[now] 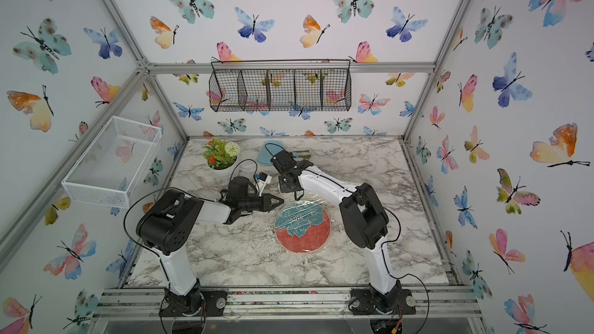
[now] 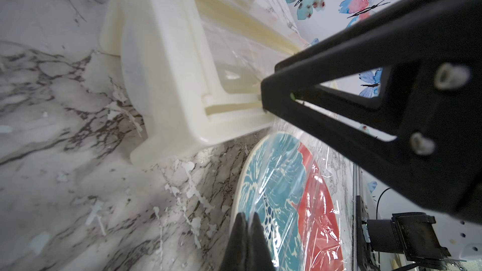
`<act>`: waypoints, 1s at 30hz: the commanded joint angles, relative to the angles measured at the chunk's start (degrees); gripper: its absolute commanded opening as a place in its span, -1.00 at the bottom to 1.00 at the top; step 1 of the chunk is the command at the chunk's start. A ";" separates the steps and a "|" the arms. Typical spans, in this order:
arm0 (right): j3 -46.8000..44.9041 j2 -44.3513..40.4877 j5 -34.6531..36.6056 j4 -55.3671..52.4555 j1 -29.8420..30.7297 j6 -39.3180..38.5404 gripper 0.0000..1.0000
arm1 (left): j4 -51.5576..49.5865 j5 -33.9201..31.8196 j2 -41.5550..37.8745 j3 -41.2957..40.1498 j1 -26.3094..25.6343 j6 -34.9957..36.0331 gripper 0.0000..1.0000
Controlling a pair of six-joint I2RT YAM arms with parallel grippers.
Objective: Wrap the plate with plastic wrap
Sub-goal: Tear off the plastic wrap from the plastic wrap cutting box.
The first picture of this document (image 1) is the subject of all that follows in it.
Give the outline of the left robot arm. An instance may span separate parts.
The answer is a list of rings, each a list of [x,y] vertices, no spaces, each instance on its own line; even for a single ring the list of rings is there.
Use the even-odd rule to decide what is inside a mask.
[[[142,247],[157,256],[167,279],[159,315],[206,319],[223,314],[227,293],[204,292],[190,266],[187,241],[196,222],[232,225],[243,216],[269,213],[283,204],[283,198],[260,193],[245,177],[230,181],[219,200],[167,188],[136,226]]]

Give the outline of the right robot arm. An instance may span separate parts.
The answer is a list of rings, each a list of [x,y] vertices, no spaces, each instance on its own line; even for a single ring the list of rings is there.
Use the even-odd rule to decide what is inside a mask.
[[[373,187],[348,184],[324,173],[308,160],[296,161],[281,150],[272,155],[282,193],[311,192],[340,210],[349,240],[364,253],[370,275],[371,301],[379,312],[413,315],[412,294],[394,275],[388,254],[388,213]]]

